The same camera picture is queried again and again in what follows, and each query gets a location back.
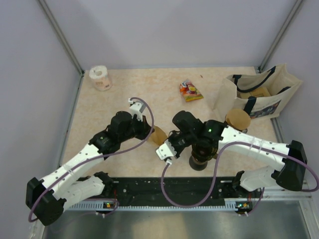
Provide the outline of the brown paper coffee filter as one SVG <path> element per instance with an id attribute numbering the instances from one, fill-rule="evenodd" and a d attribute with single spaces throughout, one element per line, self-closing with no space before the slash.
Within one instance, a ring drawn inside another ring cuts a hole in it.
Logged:
<path id="1" fill-rule="evenodd" d="M 163 142 L 167 139 L 167 134 L 158 126 L 154 127 L 154 132 L 150 136 L 150 140 L 157 146 L 163 144 Z"/>
<path id="2" fill-rule="evenodd" d="M 232 126 L 237 128 L 239 126 L 245 125 L 249 127 L 251 123 L 250 116 L 242 109 L 231 109 L 225 116 L 225 121 Z"/>

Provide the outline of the dark green coffee dripper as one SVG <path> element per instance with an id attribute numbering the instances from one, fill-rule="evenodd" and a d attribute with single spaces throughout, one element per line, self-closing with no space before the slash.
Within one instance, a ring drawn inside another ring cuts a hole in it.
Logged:
<path id="1" fill-rule="evenodd" d="M 218 141 L 200 139 L 191 145 L 191 156 L 197 162 L 204 163 L 210 161 L 218 151 Z"/>

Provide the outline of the amber plastic coffee dripper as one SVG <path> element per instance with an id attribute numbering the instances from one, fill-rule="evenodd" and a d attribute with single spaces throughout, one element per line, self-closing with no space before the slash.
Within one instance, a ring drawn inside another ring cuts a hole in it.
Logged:
<path id="1" fill-rule="evenodd" d="M 236 128 L 238 131 L 242 132 L 242 133 L 247 133 L 248 132 L 248 127 L 245 125 L 239 126 Z"/>

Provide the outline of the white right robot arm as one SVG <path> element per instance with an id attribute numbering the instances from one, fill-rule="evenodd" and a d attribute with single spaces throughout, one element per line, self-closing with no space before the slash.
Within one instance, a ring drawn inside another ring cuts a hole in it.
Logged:
<path id="1" fill-rule="evenodd" d="M 259 160 L 266 167 L 241 171 L 236 175 L 233 192 L 244 197 L 261 187 L 279 185 L 290 191 L 301 191 L 305 176 L 307 157 L 303 144 L 266 141 L 248 135 L 233 127 L 216 121 L 202 122 L 186 111 L 178 112 L 172 119 L 178 131 L 173 131 L 156 150 L 160 160 L 179 158 L 182 151 L 193 147 L 194 158 L 206 163 L 214 154 L 230 150 Z"/>

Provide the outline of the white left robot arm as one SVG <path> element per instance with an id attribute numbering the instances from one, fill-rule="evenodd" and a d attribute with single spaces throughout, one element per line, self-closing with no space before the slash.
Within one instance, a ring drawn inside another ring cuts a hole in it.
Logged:
<path id="1" fill-rule="evenodd" d="M 139 118 L 138 114 L 117 112 L 110 124 L 95 134 L 67 163 L 41 179 L 34 177 L 28 181 L 25 203 L 30 209 L 29 222 L 40 221 L 44 226 L 54 223 L 71 205 L 71 198 L 81 196 L 88 186 L 96 188 L 101 197 L 109 197 L 113 191 L 110 182 L 98 177 L 85 181 L 78 179 L 109 157 L 144 144 L 153 133 L 154 126 L 155 122 L 148 123 L 146 116 Z"/>

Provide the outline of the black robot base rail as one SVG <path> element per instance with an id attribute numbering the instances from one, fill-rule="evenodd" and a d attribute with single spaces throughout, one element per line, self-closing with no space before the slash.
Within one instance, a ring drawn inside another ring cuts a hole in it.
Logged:
<path id="1" fill-rule="evenodd" d="M 202 206 L 224 206 L 226 199 L 257 199 L 261 192 L 248 192 L 232 185 L 232 177 L 217 177 L 212 192 Z M 165 177 L 168 197 L 181 205 L 193 205 L 206 196 L 211 177 Z M 162 194 L 159 177 L 113 177 L 102 194 L 93 199 L 116 199 L 120 206 L 159 206 L 171 204 Z"/>

